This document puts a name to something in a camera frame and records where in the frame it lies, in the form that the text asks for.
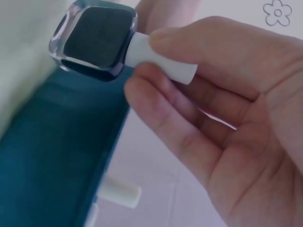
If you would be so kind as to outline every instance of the black screen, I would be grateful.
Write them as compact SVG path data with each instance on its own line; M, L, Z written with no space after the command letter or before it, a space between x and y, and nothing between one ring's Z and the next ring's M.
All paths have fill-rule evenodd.
M101 68L114 67L130 34L133 14L123 9L91 7L85 10L64 54Z

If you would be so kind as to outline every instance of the teal box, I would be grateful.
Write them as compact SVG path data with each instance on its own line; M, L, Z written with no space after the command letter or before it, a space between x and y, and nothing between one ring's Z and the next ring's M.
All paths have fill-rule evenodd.
M83 227L129 111L132 69L104 83L57 69L0 143L0 226Z

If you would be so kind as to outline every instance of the finger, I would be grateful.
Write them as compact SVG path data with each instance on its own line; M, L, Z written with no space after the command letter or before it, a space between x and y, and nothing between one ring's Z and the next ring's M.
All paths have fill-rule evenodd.
M206 186L222 151L179 114L147 80L125 85L128 102L180 161Z
M195 77L187 86L178 85L178 88L199 108L236 128L243 123L252 104L248 99L200 77Z
M209 17L160 35L153 49L176 61L214 66L235 84L266 93L296 73L302 41L221 17Z
M197 76L210 81L217 87L249 99L252 102L256 101L260 94L256 89L250 86L248 82L230 77L225 72L207 63L202 63L198 66Z
M136 69L134 77L149 82L181 116L219 147L224 148L226 140L234 130L200 111L176 88L159 67L148 63L142 64Z

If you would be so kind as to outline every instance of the smartwatch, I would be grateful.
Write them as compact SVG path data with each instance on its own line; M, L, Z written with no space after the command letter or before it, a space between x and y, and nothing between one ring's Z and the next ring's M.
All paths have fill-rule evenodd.
M78 0L55 30L49 43L50 54L62 69L105 82L119 77L124 66L135 68L150 62L171 80L189 84L197 65L157 54L149 45L149 36L136 31L138 20L131 7L102 0Z

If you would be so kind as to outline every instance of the knuckle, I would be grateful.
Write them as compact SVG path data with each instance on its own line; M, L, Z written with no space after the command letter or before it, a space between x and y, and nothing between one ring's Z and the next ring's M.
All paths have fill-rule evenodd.
M177 158L180 161L184 160L185 155L188 154L188 152L191 150L190 148L194 144L195 140L196 140L196 134L194 134L194 133L185 135L182 138L182 140L179 144L179 152L177 155Z

